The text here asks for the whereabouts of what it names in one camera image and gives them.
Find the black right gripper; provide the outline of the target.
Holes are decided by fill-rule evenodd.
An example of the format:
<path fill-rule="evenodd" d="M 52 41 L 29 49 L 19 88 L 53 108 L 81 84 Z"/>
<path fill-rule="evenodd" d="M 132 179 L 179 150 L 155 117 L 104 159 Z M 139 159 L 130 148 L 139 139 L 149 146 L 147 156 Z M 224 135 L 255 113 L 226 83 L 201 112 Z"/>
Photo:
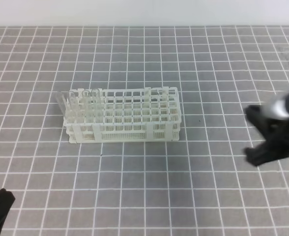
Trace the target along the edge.
<path fill-rule="evenodd" d="M 246 119 L 260 133 L 268 133 L 265 143 L 244 149 L 246 161 L 253 166 L 289 157 L 289 119 L 268 118 L 264 113 L 265 106 L 249 105 L 244 109 Z"/>

